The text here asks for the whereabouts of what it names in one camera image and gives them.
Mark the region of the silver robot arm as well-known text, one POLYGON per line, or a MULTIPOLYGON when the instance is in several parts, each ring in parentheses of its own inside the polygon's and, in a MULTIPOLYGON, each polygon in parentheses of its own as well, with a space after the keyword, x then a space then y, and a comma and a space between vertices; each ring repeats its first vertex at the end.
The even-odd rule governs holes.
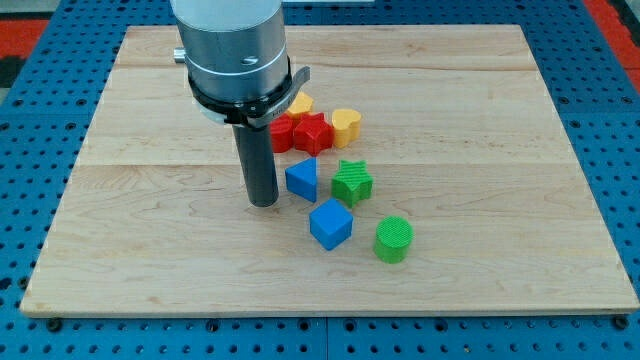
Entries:
POLYGON ((183 47, 174 58, 203 115, 233 128, 251 204, 279 197, 269 126, 310 78, 292 71, 280 0, 171 0, 183 47))

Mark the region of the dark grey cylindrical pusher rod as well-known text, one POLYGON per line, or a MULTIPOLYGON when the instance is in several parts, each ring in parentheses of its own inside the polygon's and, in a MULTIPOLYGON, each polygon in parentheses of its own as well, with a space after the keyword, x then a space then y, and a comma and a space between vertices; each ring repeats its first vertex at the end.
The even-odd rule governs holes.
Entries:
POLYGON ((256 207, 273 205, 279 190, 269 128, 234 126, 233 134, 250 203, 256 207))

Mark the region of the black clamp ring mount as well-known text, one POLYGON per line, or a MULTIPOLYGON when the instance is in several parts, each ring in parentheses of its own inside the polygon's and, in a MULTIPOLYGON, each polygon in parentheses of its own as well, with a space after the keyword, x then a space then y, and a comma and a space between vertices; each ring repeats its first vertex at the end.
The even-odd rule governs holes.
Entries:
POLYGON ((267 95, 261 95, 252 101, 234 102, 209 97, 197 87, 191 77, 188 77, 188 83, 200 112, 213 122, 263 128, 289 109, 302 86, 310 78, 311 68, 304 66, 294 75, 288 74, 283 82, 267 95))

